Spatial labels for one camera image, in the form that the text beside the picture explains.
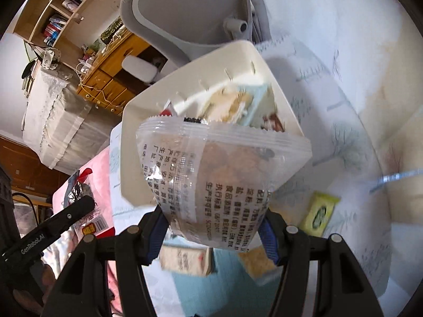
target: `white container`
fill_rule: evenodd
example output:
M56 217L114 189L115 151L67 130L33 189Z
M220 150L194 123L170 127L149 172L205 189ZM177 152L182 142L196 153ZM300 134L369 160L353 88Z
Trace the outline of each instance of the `white container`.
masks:
M269 84L274 93L278 117L286 132L303 136L301 127L272 72L248 41L240 40L219 48L162 78L125 106L121 137L121 192L132 205L154 203L144 180L135 133L141 122L158 115L168 99L178 115L196 117L211 95L228 83Z

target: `green snack package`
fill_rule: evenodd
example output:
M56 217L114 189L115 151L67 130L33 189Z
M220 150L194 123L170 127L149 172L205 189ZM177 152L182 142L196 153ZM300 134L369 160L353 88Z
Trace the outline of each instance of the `green snack package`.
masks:
M314 192L310 199L308 214L300 224L300 229L310 236L321 237L329 222L335 204L341 199L329 194Z

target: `barcode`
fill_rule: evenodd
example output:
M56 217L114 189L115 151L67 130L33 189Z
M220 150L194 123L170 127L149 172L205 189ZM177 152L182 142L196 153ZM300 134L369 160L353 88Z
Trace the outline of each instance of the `barcode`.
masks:
M102 216L98 216L92 220L96 226L96 233L107 229L107 223Z

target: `blue gripper pad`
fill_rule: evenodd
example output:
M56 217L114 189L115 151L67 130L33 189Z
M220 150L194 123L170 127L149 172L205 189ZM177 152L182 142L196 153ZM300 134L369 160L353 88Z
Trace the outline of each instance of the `blue gripper pad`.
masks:
M278 240L267 218L265 218L263 223L259 226L259 236L267 257L272 260L275 265L278 265Z
M164 236L168 230L169 223L163 213L160 214L157 223L153 227L149 238L149 253L147 260L149 264L158 257L160 248L162 247Z

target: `pink cloth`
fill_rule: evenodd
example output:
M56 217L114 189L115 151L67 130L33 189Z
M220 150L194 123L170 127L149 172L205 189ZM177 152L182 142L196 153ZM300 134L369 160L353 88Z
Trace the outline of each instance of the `pink cloth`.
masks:
M85 168L91 168L93 173L90 178L90 185L94 185L93 195L96 203L103 209L103 217L107 225L113 227L112 206L110 198L110 184L109 184L109 147L104 149L96 157L88 161L86 165L80 168L82 173ZM63 210L63 201L66 194L68 182L66 181L53 194L53 212L57 213ZM114 261L109 261L107 266L107 281L109 289L115 295L115 300L112 301L112 306L118 312L122 311L121 301L119 297L119 290L116 279L116 266Z

